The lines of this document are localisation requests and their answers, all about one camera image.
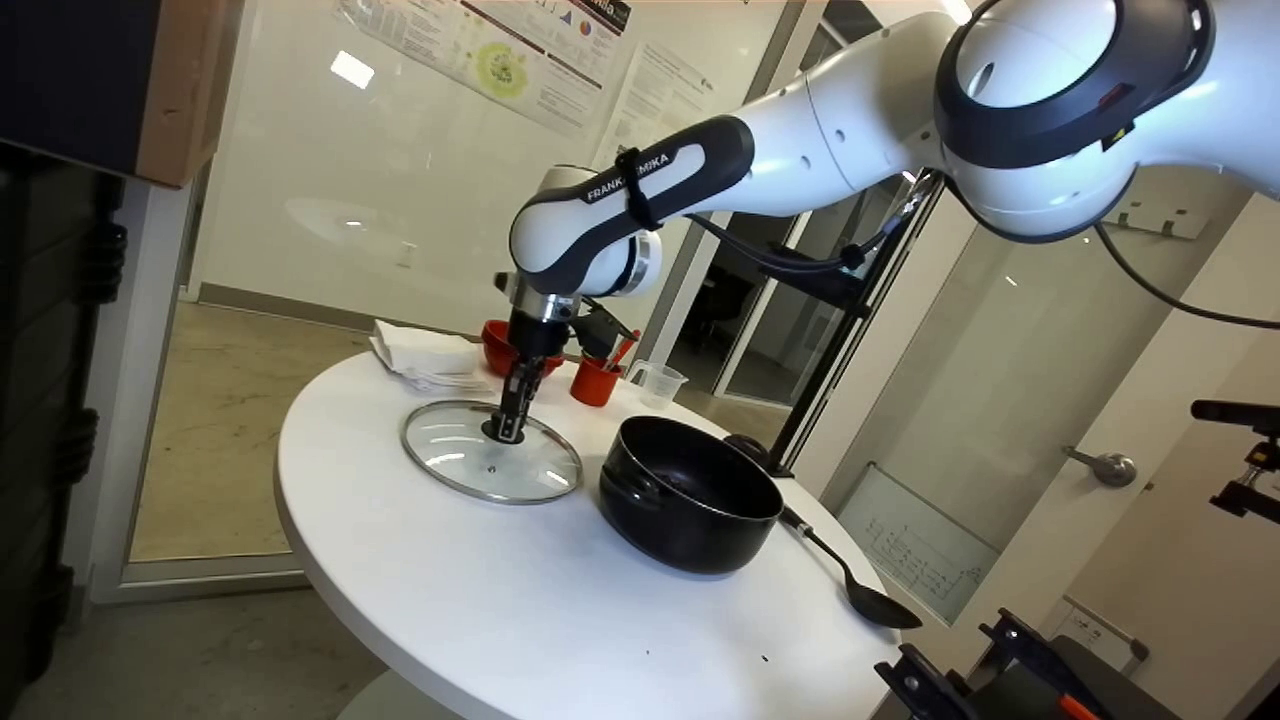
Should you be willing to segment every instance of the black pot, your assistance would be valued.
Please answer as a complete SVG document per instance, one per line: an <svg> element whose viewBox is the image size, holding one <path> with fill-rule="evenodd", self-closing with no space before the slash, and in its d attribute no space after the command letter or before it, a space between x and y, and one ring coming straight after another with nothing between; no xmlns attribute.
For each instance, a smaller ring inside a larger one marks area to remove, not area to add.
<svg viewBox="0 0 1280 720"><path fill-rule="evenodd" d="M605 518L682 573L745 566L780 509L761 462L665 417L624 419L600 470Z"/></svg>

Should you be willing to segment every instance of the glass lid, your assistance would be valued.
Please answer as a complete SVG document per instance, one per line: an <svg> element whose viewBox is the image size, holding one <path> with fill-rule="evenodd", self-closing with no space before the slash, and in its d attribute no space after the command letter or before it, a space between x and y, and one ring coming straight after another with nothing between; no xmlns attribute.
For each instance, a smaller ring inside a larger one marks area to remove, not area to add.
<svg viewBox="0 0 1280 720"><path fill-rule="evenodd" d="M499 503L543 503L585 478L576 447L549 425L529 417L520 443L496 443L481 426L486 417L493 404L481 401L422 404L402 419L398 443L440 484Z"/></svg>

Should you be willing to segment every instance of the floor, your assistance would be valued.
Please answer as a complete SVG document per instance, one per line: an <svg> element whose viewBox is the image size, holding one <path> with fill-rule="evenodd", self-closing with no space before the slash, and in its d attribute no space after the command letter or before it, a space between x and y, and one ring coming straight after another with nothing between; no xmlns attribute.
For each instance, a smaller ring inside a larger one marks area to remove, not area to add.
<svg viewBox="0 0 1280 720"><path fill-rule="evenodd" d="M383 662L311 593L91 607L15 720L333 720Z"/></svg>
<svg viewBox="0 0 1280 720"><path fill-rule="evenodd" d="M132 560L279 557L272 461L292 394L329 365L365 348L350 318L306 318L274 308L181 305L146 447ZM765 447L786 407L713 394L681 404Z"/></svg>

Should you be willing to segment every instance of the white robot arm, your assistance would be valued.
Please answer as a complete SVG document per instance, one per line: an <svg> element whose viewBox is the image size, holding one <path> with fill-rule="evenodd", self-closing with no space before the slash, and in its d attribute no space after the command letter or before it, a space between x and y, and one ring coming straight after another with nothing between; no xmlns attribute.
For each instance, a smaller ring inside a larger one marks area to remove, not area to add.
<svg viewBox="0 0 1280 720"><path fill-rule="evenodd" d="M637 286L644 228L681 211L791 217L936 166L1000 234L1058 241L1140 163L1215 166L1276 194L1276 27L1276 0L990 0L965 27L882 27L730 117L531 194L511 218L517 351L543 354L540 329L576 297ZM529 407L531 386L508 381L499 417L517 419L511 390Z"/></svg>

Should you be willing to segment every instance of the pot handle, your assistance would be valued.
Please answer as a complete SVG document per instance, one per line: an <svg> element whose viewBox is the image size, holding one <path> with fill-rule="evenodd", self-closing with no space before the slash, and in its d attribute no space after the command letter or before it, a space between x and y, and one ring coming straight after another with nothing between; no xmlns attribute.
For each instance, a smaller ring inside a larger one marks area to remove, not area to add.
<svg viewBox="0 0 1280 720"><path fill-rule="evenodd" d="M651 478L637 478L631 470L615 470L605 462L606 484L600 484L605 490L637 503L637 509L659 509L665 503L665 489Z"/></svg>

